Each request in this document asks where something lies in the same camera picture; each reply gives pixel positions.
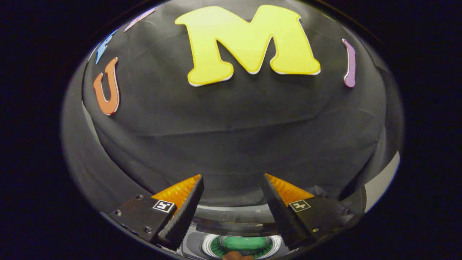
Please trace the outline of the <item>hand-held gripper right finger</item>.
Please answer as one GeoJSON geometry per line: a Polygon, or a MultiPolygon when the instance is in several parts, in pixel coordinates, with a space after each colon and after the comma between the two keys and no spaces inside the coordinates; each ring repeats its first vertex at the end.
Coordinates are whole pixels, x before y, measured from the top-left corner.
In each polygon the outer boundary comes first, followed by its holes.
{"type": "Polygon", "coordinates": [[[360,212],[338,200],[312,195],[268,173],[262,176],[261,189],[290,250],[323,244],[361,219],[360,212]]]}

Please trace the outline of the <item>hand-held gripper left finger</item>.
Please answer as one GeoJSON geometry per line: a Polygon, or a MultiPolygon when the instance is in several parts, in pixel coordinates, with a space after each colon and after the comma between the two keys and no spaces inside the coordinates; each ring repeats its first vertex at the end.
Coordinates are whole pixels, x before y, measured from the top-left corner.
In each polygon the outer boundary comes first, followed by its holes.
{"type": "Polygon", "coordinates": [[[108,216],[119,227],[153,245],[177,250],[204,191],[200,174],[152,196],[137,194],[108,216]]]}

